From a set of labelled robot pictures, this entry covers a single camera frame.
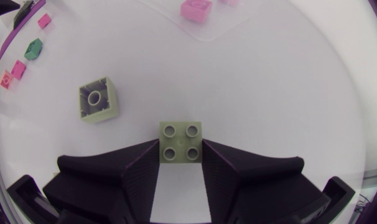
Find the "purple edge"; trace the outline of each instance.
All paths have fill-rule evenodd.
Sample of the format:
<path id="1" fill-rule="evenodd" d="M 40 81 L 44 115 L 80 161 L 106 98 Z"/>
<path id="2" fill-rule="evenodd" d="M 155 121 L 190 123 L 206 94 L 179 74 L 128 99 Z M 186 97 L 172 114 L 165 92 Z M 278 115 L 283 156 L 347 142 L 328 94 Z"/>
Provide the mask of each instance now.
<path id="1" fill-rule="evenodd" d="M 150 146 L 148 149 L 146 149 L 140 156 L 138 156 L 135 160 L 133 160 L 131 163 L 129 163 L 128 165 L 126 165 L 125 169 L 124 169 L 124 172 L 122 173 L 121 177 L 123 177 L 126 173 L 126 171 L 135 163 L 137 162 L 139 159 L 141 159 L 148 151 L 150 151 L 157 143 L 159 142 L 159 140 L 156 140 L 155 143 Z"/>
<path id="2" fill-rule="evenodd" d="M 218 151 L 216 151 L 211 145 L 209 145 L 209 143 L 207 143 L 207 141 L 205 139 L 202 139 L 202 141 L 213 151 L 215 152 L 216 154 L 218 154 L 218 156 L 220 156 L 227 164 L 229 164 L 231 166 L 231 168 L 233 168 L 233 170 L 235 172 L 238 172 L 237 168 L 230 162 L 228 161 L 224 156 L 222 156 Z"/>
<path id="3" fill-rule="evenodd" d="M 2 59 L 3 54 L 5 53 L 6 49 L 9 47 L 10 43 L 16 37 L 17 33 L 21 30 L 24 24 L 46 3 L 46 0 L 39 0 L 34 6 L 32 6 L 31 11 L 26 15 L 26 17 L 20 22 L 20 24 L 12 30 L 12 32 L 8 35 L 6 40 L 3 42 L 1 51 L 0 51 L 0 60 Z"/>

